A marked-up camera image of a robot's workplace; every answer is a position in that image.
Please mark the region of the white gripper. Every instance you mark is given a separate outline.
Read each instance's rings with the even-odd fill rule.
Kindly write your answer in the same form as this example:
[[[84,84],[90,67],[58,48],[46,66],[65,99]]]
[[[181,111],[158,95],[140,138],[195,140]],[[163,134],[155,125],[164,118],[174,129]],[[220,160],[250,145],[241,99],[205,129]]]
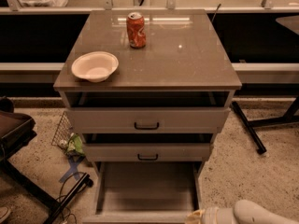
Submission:
[[[185,224],[238,224],[232,208],[208,207],[196,210],[185,219]]]

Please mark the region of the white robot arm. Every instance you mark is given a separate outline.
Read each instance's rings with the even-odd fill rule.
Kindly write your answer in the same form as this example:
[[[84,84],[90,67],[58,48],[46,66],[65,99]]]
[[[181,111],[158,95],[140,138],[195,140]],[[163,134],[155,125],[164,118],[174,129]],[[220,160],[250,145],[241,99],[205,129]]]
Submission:
[[[185,224],[299,224],[255,202],[240,200],[231,208],[208,207],[189,214]]]

